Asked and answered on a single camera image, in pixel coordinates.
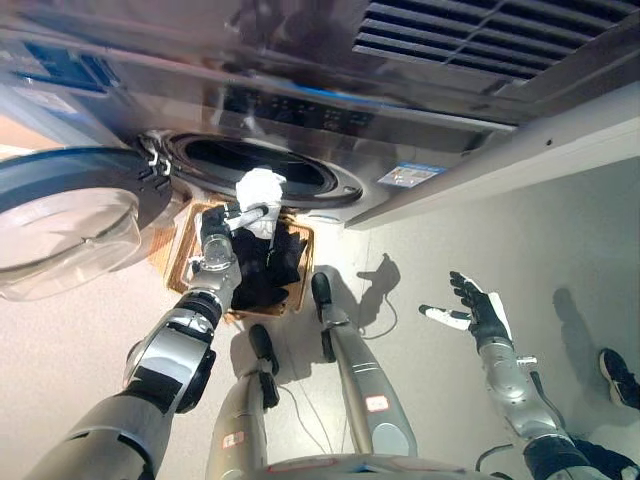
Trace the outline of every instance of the robotic hand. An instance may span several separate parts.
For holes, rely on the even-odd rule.
[[[194,408],[204,392],[216,358],[213,334],[241,281],[231,231],[264,210],[234,216],[216,207],[200,216],[202,256],[190,289],[129,352],[123,391],[90,410],[27,479],[155,478],[174,414]]]
[[[459,272],[451,272],[453,292],[471,314],[421,305],[425,316],[459,330],[468,330],[487,375],[487,387],[500,416],[505,419],[522,450],[535,480],[601,479],[599,471],[574,446],[564,431],[556,410],[523,366],[536,363],[535,357],[517,357],[507,315],[495,293],[485,293],[479,285]]]

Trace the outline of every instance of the cable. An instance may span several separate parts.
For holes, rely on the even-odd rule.
[[[298,421],[300,422],[300,425],[302,426],[302,429],[305,431],[305,433],[309,436],[309,438],[313,441],[313,443],[315,443],[318,448],[322,451],[322,453],[324,455],[327,454],[327,451],[322,447],[322,445],[320,444],[320,442],[318,442],[318,440],[316,440],[316,438],[311,434],[311,432],[309,431],[309,429],[307,429],[306,425],[304,424],[304,422],[302,421],[302,418],[300,417],[300,409],[298,408],[298,401],[296,400],[295,395],[293,394],[293,392],[291,390],[289,390],[287,387],[283,387],[282,385],[278,385],[278,388],[280,390],[284,390],[285,392],[287,392],[289,395],[291,395],[291,400],[293,400],[293,407],[296,410],[296,416],[298,417]]]
[[[378,335],[373,335],[372,337],[364,337],[363,336],[362,337],[363,340],[375,340],[377,338],[384,337],[385,335],[391,333],[391,331],[398,326],[398,312],[396,311],[395,307],[389,301],[389,298],[387,297],[386,293],[384,295],[384,301],[387,302],[387,305],[389,305],[389,308],[391,309],[391,312],[393,313],[393,325],[391,325],[391,327],[389,327],[386,331],[384,331],[382,333],[379,333]]]
[[[282,336],[284,338],[284,346],[287,350],[287,356],[289,357],[289,363],[291,364],[291,369],[293,370],[293,376],[295,377],[296,381],[298,382],[298,386],[300,387],[300,390],[302,390],[302,394],[304,395],[304,397],[306,398],[307,402],[309,403],[309,407],[311,407],[311,411],[314,413],[314,415],[316,416],[316,419],[318,420],[318,423],[320,424],[320,428],[322,428],[322,432],[324,433],[324,438],[327,440],[327,445],[329,445],[329,451],[333,454],[333,448],[331,447],[331,441],[329,440],[329,434],[327,433],[327,429],[324,427],[324,423],[322,423],[322,419],[320,418],[320,415],[318,414],[318,411],[316,410],[316,408],[313,406],[313,403],[311,402],[311,399],[309,398],[309,395],[307,394],[307,391],[304,388],[304,385],[302,384],[302,380],[300,379],[300,376],[298,375],[298,371],[296,369],[296,364],[293,361],[293,355],[291,354],[291,350],[289,349],[289,340],[287,339],[287,332],[286,330],[282,332]]]
[[[511,450],[512,448],[513,448],[513,443],[506,443],[504,445],[498,445],[496,447],[490,448],[489,450],[484,452],[482,455],[480,455],[478,457],[478,460],[476,460],[476,472],[480,471],[482,462],[484,462],[488,456],[493,455],[494,453],[504,452],[505,450]]]

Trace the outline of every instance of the washing machine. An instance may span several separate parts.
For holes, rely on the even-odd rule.
[[[344,222],[637,79],[626,1],[4,8],[2,114],[69,147],[0,164],[15,298],[121,265],[176,187],[233,196],[266,166],[290,211]]]

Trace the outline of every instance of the washing machine door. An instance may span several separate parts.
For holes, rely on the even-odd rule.
[[[335,165],[257,140],[181,133],[163,139],[173,174],[205,190],[235,196],[235,185],[256,167],[287,179],[282,205],[299,209],[339,208],[363,193],[358,179]]]
[[[171,198],[136,152],[69,148],[0,162],[0,296],[48,297],[125,261]]]

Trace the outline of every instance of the laundry basket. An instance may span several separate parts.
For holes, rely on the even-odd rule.
[[[188,290],[189,258],[201,253],[200,246],[196,240],[195,216],[209,208],[222,204],[223,202],[193,203],[189,208],[173,261],[165,274],[165,284],[168,289],[178,293],[184,293]],[[256,307],[252,310],[229,310],[225,314],[225,321],[233,322],[249,315],[281,317],[287,310],[299,312],[302,309],[308,283],[307,277],[313,269],[313,230],[305,225],[296,223],[294,218],[287,215],[281,215],[278,222],[283,224],[289,233],[298,233],[300,240],[307,241],[307,245],[300,257],[300,263],[298,263],[300,281],[283,287],[289,292],[289,296],[283,303],[269,307]]]

